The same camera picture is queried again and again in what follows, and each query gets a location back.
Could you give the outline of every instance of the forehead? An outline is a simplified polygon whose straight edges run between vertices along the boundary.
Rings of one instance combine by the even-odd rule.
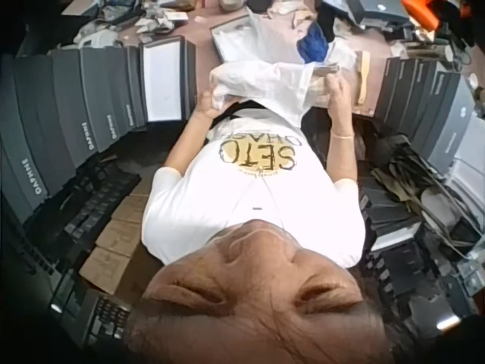
[[[257,312],[252,317],[168,316],[143,327],[147,342],[163,347],[174,362],[285,363],[294,362],[295,353],[318,362],[330,357],[349,362],[355,353],[382,351],[385,343],[381,321],[364,310],[305,318],[294,312],[266,318]]]

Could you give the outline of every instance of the shirt graphic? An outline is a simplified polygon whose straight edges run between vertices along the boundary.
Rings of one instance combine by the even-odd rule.
[[[224,138],[219,157],[237,165],[243,173],[273,175],[296,166],[296,147],[302,142],[292,135],[273,133],[234,133]]]

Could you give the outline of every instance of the orange object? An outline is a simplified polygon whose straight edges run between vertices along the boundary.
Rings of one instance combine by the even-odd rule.
[[[401,0],[404,9],[411,15],[425,30],[432,32],[440,25],[440,20],[427,7],[433,0]]]

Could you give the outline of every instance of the bracelet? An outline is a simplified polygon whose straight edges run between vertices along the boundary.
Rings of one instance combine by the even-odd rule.
[[[332,137],[336,137],[337,139],[353,139],[355,137],[355,134],[348,135],[348,136],[342,136],[339,134],[335,134],[332,130],[330,131],[330,135]]]

